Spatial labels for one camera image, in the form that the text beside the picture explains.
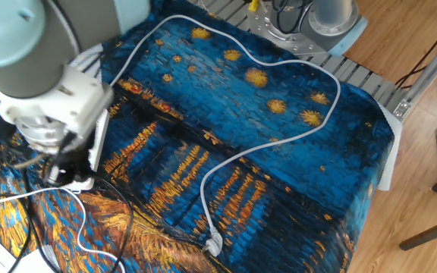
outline white cable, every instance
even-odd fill
[[[118,258],[116,256],[112,255],[111,253],[107,253],[107,252],[101,251],[101,250],[88,249],[88,248],[82,246],[82,244],[80,243],[80,235],[82,234],[83,227],[85,226],[85,223],[86,223],[86,210],[85,210],[85,207],[83,206],[82,201],[80,201],[80,199],[74,193],[72,193],[72,191],[70,191],[68,189],[61,188],[61,187],[60,188],[53,187],[53,188],[35,190],[35,191],[31,192],[31,193],[25,193],[25,194],[21,194],[21,195],[17,195],[17,196],[12,196],[12,197],[8,197],[8,198],[0,199],[0,203],[11,201],[11,200],[16,200],[16,199],[20,199],[20,198],[24,198],[24,197],[28,197],[28,196],[32,196],[32,195],[35,195],[37,193],[43,193],[45,191],[50,191],[50,190],[63,190],[65,192],[67,192],[68,194],[70,194],[72,197],[74,197],[77,200],[77,202],[79,203],[80,207],[82,208],[83,222],[82,222],[82,225],[80,226],[79,233],[77,235],[77,245],[83,251],[86,251],[88,253],[102,254],[104,256],[108,256],[111,259],[114,259],[114,261],[117,261]],[[119,262],[119,266],[121,267],[121,272],[125,273],[126,270],[124,269],[124,265],[122,264],[122,262]]]
[[[65,32],[67,33],[68,39],[70,40],[70,44],[72,45],[72,49],[74,50],[74,56],[78,56],[80,54],[79,43],[77,38],[75,37],[75,33],[70,27],[70,24],[67,22],[67,18],[62,14],[60,8],[53,2],[53,0],[47,0],[50,7],[52,7],[53,11],[57,15],[58,20],[61,25],[64,27]]]
[[[254,58],[254,57],[249,53],[249,51],[247,51],[247,49],[245,48],[245,46],[242,45],[241,42],[239,42],[239,41],[238,41],[237,39],[235,39],[233,36],[230,36],[230,35],[228,35],[227,33],[223,33],[223,32],[220,31],[220,30],[216,30],[216,29],[213,29],[213,28],[211,28],[211,27],[208,27],[208,26],[206,26],[206,25],[200,23],[199,21],[197,21],[197,20],[195,20],[195,19],[193,19],[193,18],[190,18],[190,17],[188,17],[188,16],[184,16],[184,15],[180,15],[180,14],[178,14],[178,15],[172,15],[172,16],[170,16],[170,17],[165,18],[165,19],[164,19],[163,21],[161,21],[161,22],[160,22],[160,23],[159,23],[155,28],[153,28],[153,29],[152,29],[148,34],[146,34],[146,35],[145,35],[145,36],[140,40],[139,43],[137,43],[136,47],[134,48],[134,50],[133,50],[133,51],[131,52],[131,54],[129,55],[129,58],[127,59],[126,63],[124,64],[123,68],[121,69],[121,71],[119,71],[118,75],[117,75],[117,76],[115,77],[115,79],[111,82],[111,86],[114,86],[115,83],[116,83],[116,82],[119,80],[119,78],[122,76],[122,74],[125,72],[125,70],[127,69],[127,66],[130,64],[131,59],[134,57],[134,55],[136,54],[137,50],[141,47],[141,45],[144,43],[144,41],[145,41],[146,39],[148,39],[148,38],[149,38],[149,37],[150,37],[150,36],[151,36],[151,35],[152,35],[152,34],[153,34],[153,33],[154,33],[158,28],[160,28],[160,26],[162,26],[164,23],[168,22],[168,21],[171,20],[171,19],[176,19],[176,18],[181,18],[181,19],[189,20],[189,21],[191,21],[191,22],[193,22],[193,23],[195,23],[195,24],[197,24],[197,25],[203,27],[204,29],[210,30],[210,31],[212,31],[212,32],[214,32],[214,33],[220,34],[220,35],[222,35],[222,36],[225,36],[225,37],[231,39],[232,41],[236,42],[236,43],[237,43],[237,44],[242,48],[242,50],[244,50],[244,52],[247,54],[247,56],[249,56],[249,58],[250,58],[251,60],[255,61],[257,64],[261,64],[261,65],[266,66],[266,67],[273,67],[273,66],[278,66],[278,65],[282,65],[282,64],[307,64],[307,65],[309,65],[310,67],[314,67],[314,68],[316,68],[316,69],[322,71],[323,73],[329,75],[329,76],[334,80],[334,82],[335,82],[336,85],[337,85],[337,95],[336,95],[336,97],[335,97],[335,100],[334,100],[333,103],[332,103],[332,107],[331,107],[330,110],[328,111],[328,114],[325,116],[325,120],[321,123],[321,125],[319,125],[318,127],[314,128],[314,129],[312,129],[312,130],[307,131],[306,133],[302,133],[302,134],[300,134],[300,135],[298,135],[298,136],[290,137],[290,138],[288,138],[288,139],[286,139],[286,140],[276,141],[276,142],[274,142],[274,143],[263,144],[263,145],[261,145],[261,146],[257,146],[257,147],[254,147],[254,148],[248,149],[248,150],[246,150],[246,151],[243,151],[243,152],[241,152],[241,153],[239,153],[239,154],[237,154],[237,155],[235,155],[235,156],[232,156],[231,158],[225,160],[225,161],[222,162],[221,164],[215,166],[212,170],[210,170],[208,173],[205,174],[205,176],[204,176],[203,179],[202,179],[202,183],[200,184],[200,196],[201,196],[201,199],[202,199],[203,210],[205,211],[205,215],[206,215],[207,221],[209,222],[210,230],[211,230],[211,233],[212,233],[212,238],[215,240],[215,236],[218,234],[218,232],[217,232],[216,228],[213,226],[212,217],[210,216],[210,212],[209,212],[209,209],[208,209],[207,204],[206,204],[205,193],[204,193],[204,187],[205,187],[205,182],[206,182],[207,178],[209,178],[209,176],[210,176],[211,174],[213,174],[214,172],[216,172],[218,169],[224,167],[224,166],[227,165],[228,163],[230,163],[230,162],[234,161],[235,159],[238,159],[238,158],[240,158],[240,157],[242,157],[242,156],[244,156],[244,155],[246,155],[246,154],[248,154],[248,153],[250,153],[250,152],[254,152],[254,151],[257,151],[257,150],[259,150],[259,149],[264,149],[264,148],[267,148],[267,147],[270,147],[270,146],[281,145],[281,144],[284,144],[284,143],[288,143],[288,142],[290,142],[290,141],[298,140],[298,139],[300,139],[300,138],[303,138],[303,137],[309,136],[310,134],[315,133],[316,131],[322,129],[322,128],[325,126],[325,124],[328,122],[330,116],[332,115],[333,110],[335,109],[335,106],[337,105],[338,99],[340,98],[341,87],[340,87],[340,82],[337,80],[337,78],[335,78],[335,76],[333,76],[333,74],[331,74],[330,72],[326,71],[325,69],[323,69],[322,67],[320,67],[320,66],[318,66],[318,65],[316,65],[316,64],[312,64],[312,63],[309,63],[309,62],[307,62],[307,61],[301,61],[301,60],[298,60],[298,59],[287,60],[287,61],[279,61],[279,62],[275,62],[275,63],[265,63],[265,62],[259,61],[259,60],[257,60],[256,58]],[[211,247],[211,246],[209,246],[209,241],[207,241],[207,246],[206,246],[206,247],[207,247],[207,249],[210,249],[210,252],[211,252],[214,256],[217,256],[217,255],[220,253],[220,251],[222,250],[222,238],[220,237],[219,240],[220,240],[219,243],[216,242],[217,244],[220,245],[220,247],[218,248],[218,252],[216,252],[216,251],[213,252],[213,251],[209,248],[209,247]]]

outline blue fabric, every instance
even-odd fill
[[[105,81],[111,82],[142,37],[172,14],[186,14],[231,34],[261,61],[294,58],[188,2],[159,6],[156,2],[149,20],[121,37],[124,43],[104,60]],[[305,113],[321,121],[336,85],[307,65],[262,67],[229,39],[197,29],[182,19],[169,21],[138,51],[115,87],[101,171],[132,193],[145,213],[157,217],[164,234],[187,234],[204,244],[209,236],[200,201],[205,173],[240,151],[312,130],[317,124]],[[240,57],[234,60],[227,53]],[[251,71],[258,81],[251,82]],[[216,260],[206,258],[216,271],[346,271],[393,139],[374,99],[343,83],[323,129],[250,154],[210,177],[206,198],[225,243]],[[39,180],[38,170],[32,169],[32,180]],[[0,168],[1,177],[11,175],[19,179],[18,173]],[[53,210],[65,206],[66,199],[57,200],[53,205],[46,201],[46,224],[64,221],[76,228],[73,218],[53,216]],[[108,236],[96,233],[94,219],[98,216],[91,212],[87,233],[100,245],[108,244]],[[73,239],[62,234],[56,248],[66,252],[62,246]],[[164,266],[159,248],[154,255],[160,262],[145,263],[143,255],[128,253],[127,269],[192,271],[178,262]],[[108,268],[97,258],[85,266]]]

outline fabric cloth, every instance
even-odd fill
[[[188,2],[167,1],[161,11],[157,6],[102,60],[104,81],[112,81],[140,39],[172,14],[231,34],[261,61],[294,58]],[[307,65],[261,67],[227,38],[176,19],[145,41],[115,92],[100,171],[135,205],[124,254],[128,271],[347,271],[394,140],[369,94],[343,83],[323,129],[250,154],[209,179],[207,202],[224,238],[222,253],[213,258],[200,249],[209,236],[200,201],[203,175],[239,151],[321,124],[335,82]],[[30,169],[34,187],[41,167]],[[0,159],[0,192],[21,192],[19,181]],[[89,210],[86,247],[117,253],[128,219],[122,203],[98,186],[80,198]],[[82,214],[69,196],[35,199],[42,233],[65,271],[110,269],[112,261],[75,246]],[[13,254],[26,232],[18,206],[0,206],[0,231],[6,231],[0,241]]]

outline power plug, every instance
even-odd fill
[[[222,236],[215,227],[210,228],[210,234],[212,235],[212,238],[206,241],[203,251],[208,250],[212,256],[216,257],[222,251]]]

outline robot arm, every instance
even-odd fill
[[[68,132],[82,146],[112,88],[67,66],[149,14],[148,0],[0,0],[0,115],[35,150],[56,154]]]

